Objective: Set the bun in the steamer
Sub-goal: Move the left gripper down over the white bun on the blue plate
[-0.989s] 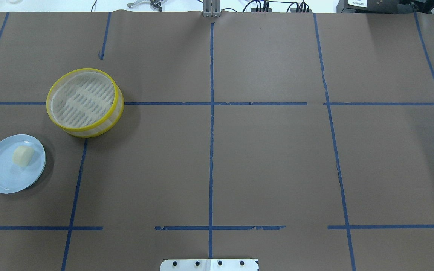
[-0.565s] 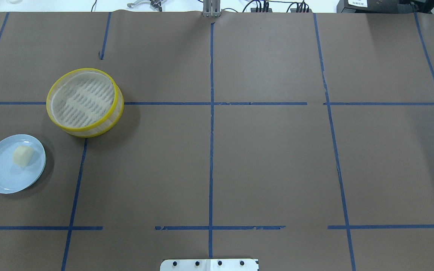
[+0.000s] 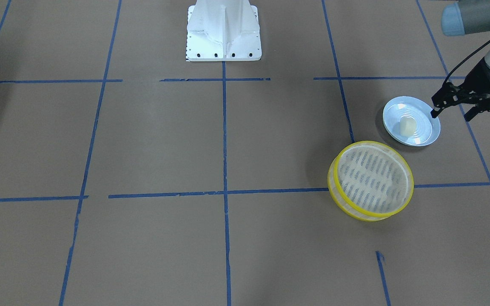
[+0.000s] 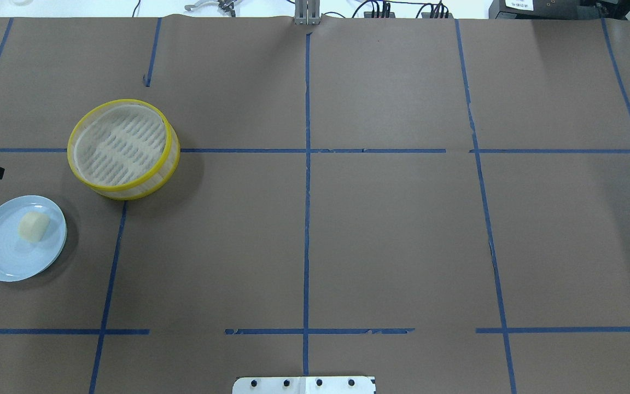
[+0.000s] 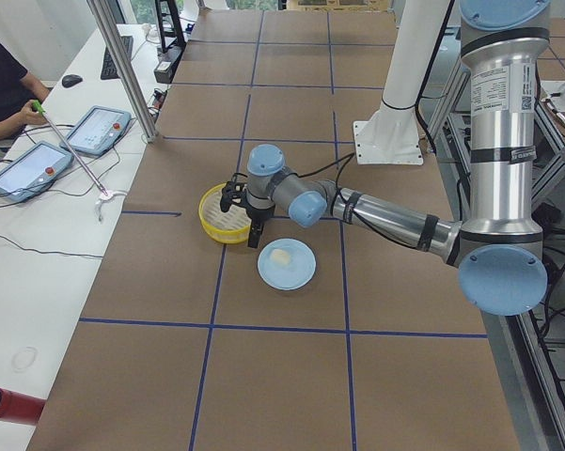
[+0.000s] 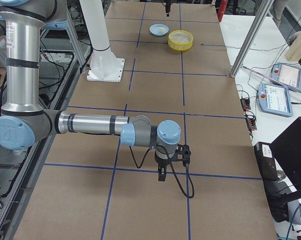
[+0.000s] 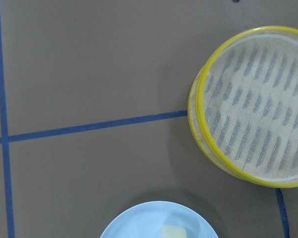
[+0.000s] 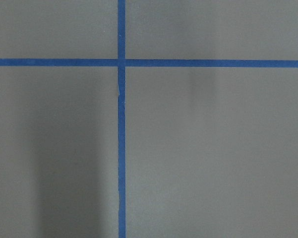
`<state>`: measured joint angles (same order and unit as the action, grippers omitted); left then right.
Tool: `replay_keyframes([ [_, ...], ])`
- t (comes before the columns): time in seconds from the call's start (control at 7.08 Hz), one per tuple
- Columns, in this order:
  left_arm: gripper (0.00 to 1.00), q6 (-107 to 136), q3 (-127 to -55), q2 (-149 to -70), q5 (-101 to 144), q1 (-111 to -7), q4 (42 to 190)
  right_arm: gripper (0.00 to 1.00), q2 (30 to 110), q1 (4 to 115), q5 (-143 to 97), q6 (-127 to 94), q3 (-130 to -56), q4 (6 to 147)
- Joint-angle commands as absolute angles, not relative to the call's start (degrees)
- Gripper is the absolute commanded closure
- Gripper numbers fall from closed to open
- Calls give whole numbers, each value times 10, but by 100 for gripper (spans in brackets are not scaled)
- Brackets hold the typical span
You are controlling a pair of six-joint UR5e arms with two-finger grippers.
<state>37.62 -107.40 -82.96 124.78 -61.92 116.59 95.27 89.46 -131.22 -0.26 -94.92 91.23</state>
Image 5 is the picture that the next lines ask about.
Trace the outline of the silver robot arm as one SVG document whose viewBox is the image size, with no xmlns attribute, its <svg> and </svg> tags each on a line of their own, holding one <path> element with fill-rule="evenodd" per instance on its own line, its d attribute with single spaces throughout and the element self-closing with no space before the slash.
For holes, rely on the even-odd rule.
<svg viewBox="0 0 565 451">
<path fill-rule="evenodd" d="M 401 247 L 439 256 L 455 267 L 462 293 L 478 309 L 514 316 L 544 298 L 542 230 L 531 216 L 537 60 L 550 41 L 546 1 L 410 1 L 400 18 L 379 108 L 353 124 L 361 164 L 423 162 L 416 139 L 429 125 L 419 103 L 454 10 L 461 13 L 459 66 L 469 72 L 468 165 L 451 188 L 456 221 L 409 210 L 341 187 L 336 180 L 299 176 L 269 144 L 248 156 L 246 181 L 231 188 L 257 247 L 276 210 L 309 227 L 329 215 L 368 229 Z"/>
</svg>

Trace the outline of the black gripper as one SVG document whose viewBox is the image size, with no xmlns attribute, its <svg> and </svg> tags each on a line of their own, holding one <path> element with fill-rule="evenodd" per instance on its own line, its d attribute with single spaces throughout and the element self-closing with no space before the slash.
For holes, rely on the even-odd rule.
<svg viewBox="0 0 565 451">
<path fill-rule="evenodd" d="M 265 224 L 272 218 L 272 210 L 251 209 L 249 211 L 249 217 L 251 218 L 251 225 L 249 229 L 247 246 L 249 248 L 258 248 L 260 237 L 263 232 L 263 224 Z"/>
</svg>

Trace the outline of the person's hand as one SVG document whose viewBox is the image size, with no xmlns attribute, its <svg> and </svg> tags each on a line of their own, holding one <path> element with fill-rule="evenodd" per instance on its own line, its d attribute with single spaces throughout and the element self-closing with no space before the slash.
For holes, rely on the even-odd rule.
<svg viewBox="0 0 565 451">
<path fill-rule="evenodd" d="M 43 125 L 46 119 L 34 106 L 32 101 L 28 101 L 20 111 L 24 125 Z"/>
</svg>

